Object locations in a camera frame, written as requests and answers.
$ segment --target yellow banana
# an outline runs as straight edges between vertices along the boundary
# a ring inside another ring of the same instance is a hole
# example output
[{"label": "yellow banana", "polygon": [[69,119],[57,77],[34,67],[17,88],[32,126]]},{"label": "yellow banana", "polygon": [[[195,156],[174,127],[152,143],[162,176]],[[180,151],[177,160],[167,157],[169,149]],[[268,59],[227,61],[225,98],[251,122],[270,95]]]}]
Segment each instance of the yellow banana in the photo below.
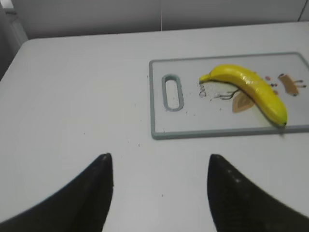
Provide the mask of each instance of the yellow banana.
[{"label": "yellow banana", "polygon": [[238,86],[255,101],[271,122],[282,127],[286,125],[287,112],[283,102],[256,73],[238,65],[222,64],[199,79],[200,83],[207,81],[227,82]]}]

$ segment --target table surface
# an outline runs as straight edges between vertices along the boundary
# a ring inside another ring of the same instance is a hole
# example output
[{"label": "table surface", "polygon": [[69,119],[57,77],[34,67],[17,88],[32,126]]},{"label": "table surface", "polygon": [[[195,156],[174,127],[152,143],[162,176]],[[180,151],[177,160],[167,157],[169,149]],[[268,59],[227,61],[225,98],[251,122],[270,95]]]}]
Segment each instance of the table surface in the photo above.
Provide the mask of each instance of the table surface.
[{"label": "table surface", "polygon": [[150,60],[290,51],[309,60],[308,22],[26,42],[0,82],[0,221],[106,152],[114,193],[105,232],[215,232],[206,193],[212,153],[309,216],[308,133],[150,134]]}]

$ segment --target banana stem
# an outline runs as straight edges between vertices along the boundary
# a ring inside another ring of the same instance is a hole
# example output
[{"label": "banana stem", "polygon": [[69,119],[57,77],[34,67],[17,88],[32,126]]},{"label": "banana stem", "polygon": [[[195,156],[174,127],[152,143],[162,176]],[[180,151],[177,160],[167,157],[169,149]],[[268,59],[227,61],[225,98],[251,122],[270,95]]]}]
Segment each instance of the banana stem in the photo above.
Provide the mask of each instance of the banana stem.
[{"label": "banana stem", "polygon": [[202,84],[202,83],[208,81],[209,77],[210,77],[209,74],[201,76],[201,77],[199,78],[199,83]]}]

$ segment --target printed illustration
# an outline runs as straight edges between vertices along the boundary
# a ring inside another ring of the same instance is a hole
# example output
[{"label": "printed illustration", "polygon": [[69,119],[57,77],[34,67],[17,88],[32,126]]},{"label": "printed illustration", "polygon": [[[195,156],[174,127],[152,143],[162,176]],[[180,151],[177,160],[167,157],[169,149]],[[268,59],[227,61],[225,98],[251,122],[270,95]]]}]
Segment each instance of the printed illustration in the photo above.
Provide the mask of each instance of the printed illustration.
[{"label": "printed illustration", "polygon": [[281,74],[278,79],[284,85],[285,92],[292,95],[297,96],[299,94],[298,88],[306,88],[306,85],[297,85],[296,83],[303,83],[303,80],[292,81],[289,75]]},{"label": "printed illustration", "polygon": [[[278,87],[278,84],[276,83],[276,80],[272,80],[270,76],[265,76],[264,79],[267,82],[269,82],[269,85],[273,88],[274,93],[278,95],[279,92],[278,92],[278,89],[276,88]],[[303,80],[293,81],[290,78],[290,76],[287,74],[279,75],[278,79],[283,84],[285,88],[285,92],[292,96],[297,96],[300,94],[298,88],[307,87],[307,85],[299,84],[299,83],[303,83]],[[214,93],[215,91],[213,91],[212,94],[207,93],[209,89],[206,90],[204,84],[199,84],[199,88],[200,88],[199,96],[201,98],[211,97],[210,101],[212,99],[221,99],[221,100],[233,99],[233,103],[232,103],[233,113],[243,112],[247,109],[250,109],[251,107],[255,105],[254,101],[246,93],[241,91],[241,89],[239,88],[237,88],[234,91],[227,91],[226,93],[220,93],[220,94],[218,94],[218,92],[220,92],[219,89],[217,89],[216,94]]]}]

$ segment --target cutting board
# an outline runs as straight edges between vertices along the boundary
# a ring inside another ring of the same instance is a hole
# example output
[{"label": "cutting board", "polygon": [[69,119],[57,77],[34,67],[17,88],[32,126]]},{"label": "cutting board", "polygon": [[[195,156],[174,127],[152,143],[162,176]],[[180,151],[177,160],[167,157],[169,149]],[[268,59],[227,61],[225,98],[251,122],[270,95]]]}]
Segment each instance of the cutting board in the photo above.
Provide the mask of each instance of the cutting board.
[{"label": "cutting board", "polygon": [[[284,129],[273,126],[236,86],[198,83],[225,63],[257,72],[272,86],[287,109]],[[152,60],[149,65],[154,139],[309,131],[309,66],[299,53]]]}]

